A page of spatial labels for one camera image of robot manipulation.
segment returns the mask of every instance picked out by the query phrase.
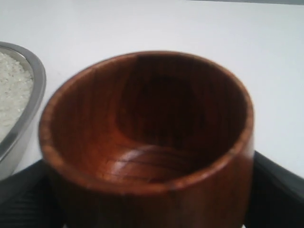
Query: wood grain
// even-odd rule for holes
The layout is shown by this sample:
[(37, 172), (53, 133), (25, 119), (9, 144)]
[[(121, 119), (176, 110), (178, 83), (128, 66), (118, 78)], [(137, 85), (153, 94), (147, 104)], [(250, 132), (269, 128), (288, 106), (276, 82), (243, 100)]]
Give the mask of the wood grain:
[(70, 228), (240, 227), (252, 136), (252, 104), (234, 75), (165, 51), (78, 73), (39, 126)]

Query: bowl rim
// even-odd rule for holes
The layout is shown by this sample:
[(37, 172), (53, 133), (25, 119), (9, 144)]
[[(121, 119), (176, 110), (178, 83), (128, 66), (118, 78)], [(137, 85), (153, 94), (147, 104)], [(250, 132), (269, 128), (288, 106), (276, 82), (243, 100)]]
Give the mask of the bowl rim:
[[(109, 182), (95, 178), (92, 175), (86, 174), (77, 170), (71, 164), (66, 163), (60, 153), (55, 149), (50, 131), (50, 122), (52, 119), (52, 112), (56, 106), (58, 100), (60, 100), (61, 95), (69, 89), (69, 87), (77, 80), (86, 76), (90, 71), (95, 70), (96, 66), (102, 67), (110, 62), (119, 61), (121, 58), (136, 57), (138, 54), (172, 54), (172, 55), (182, 55), (184, 57), (191, 57), (198, 61), (203, 61), (207, 64), (211, 64), (218, 70), (222, 71), (242, 91), (246, 102), (246, 120), (244, 128), (241, 130), (240, 136), (235, 141), (234, 145), (222, 156), (216, 159), (209, 166), (195, 171), (191, 174), (187, 174), (176, 179), (172, 179), (162, 183), (143, 183), (143, 184), (118, 184), (114, 182)], [(55, 173), (61, 175), (65, 180), (74, 183), (82, 188), (95, 192), (104, 192), (110, 194), (131, 194), (131, 195), (149, 195), (149, 194), (159, 194), (164, 192), (169, 192), (172, 190), (183, 189), (187, 186), (199, 183), (206, 180), (208, 177), (213, 176), (214, 173), (219, 172), (225, 168), (232, 160), (236, 159), (246, 147), (253, 142), (253, 130), (254, 130), (254, 111), (253, 104), (249, 93), (243, 83), (229, 70), (222, 67), (221, 65), (200, 57), (197, 55), (177, 52), (177, 51), (139, 51), (132, 52), (128, 54), (118, 55), (115, 57), (108, 58), (101, 62), (95, 63), (84, 70), (76, 73), (73, 77), (68, 79), (50, 98), (47, 103), (39, 122), (39, 143), (42, 151), (42, 156), (46, 164), (54, 170)]]
[(22, 137), (34, 116), (36, 115), (46, 89), (46, 72), (45, 68), (40, 59), (31, 51), (24, 47), (7, 43), (0, 42), (0, 48), (8, 51), (15, 52), (21, 58), (30, 65), (32, 76), (33, 76), (33, 88), (29, 97), (28, 103), (20, 115), (19, 119), (15, 122), (14, 126), (0, 142), (0, 164), (14, 148), (15, 144)]

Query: table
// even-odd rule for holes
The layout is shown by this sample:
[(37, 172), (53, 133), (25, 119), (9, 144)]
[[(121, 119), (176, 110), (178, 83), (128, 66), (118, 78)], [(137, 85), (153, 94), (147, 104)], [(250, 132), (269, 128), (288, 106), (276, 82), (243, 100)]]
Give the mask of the table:
[[(42, 107), (94, 62), (177, 50), (234, 72), (255, 105), (256, 149), (304, 177), (304, 6), (186, 0), (0, 0), (0, 40), (34, 52), (47, 71)], [(16, 171), (41, 155), (37, 130)]]

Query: stainless steel bowl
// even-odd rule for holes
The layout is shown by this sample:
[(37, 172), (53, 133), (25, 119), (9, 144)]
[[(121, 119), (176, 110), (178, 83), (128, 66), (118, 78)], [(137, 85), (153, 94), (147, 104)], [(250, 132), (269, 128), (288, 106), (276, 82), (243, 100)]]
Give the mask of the stainless steel bowl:
[(33, 131), (33, 118), (41, 104), (46, 73), (41, 61), (29, 50), (0, 42), (0, 52), (11, 56), (29, 71), (34, 84), (28, 104), (7, 136), (0, 142), (0, 180), (10, 176), (20, 162)]

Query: rice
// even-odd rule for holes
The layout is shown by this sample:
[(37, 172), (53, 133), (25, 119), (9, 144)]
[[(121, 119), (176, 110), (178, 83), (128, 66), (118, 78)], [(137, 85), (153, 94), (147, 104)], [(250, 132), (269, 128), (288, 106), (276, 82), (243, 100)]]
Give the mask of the rice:
[(0, 142), (26, 107), (33, 78), (20, 63), (0, 52)]

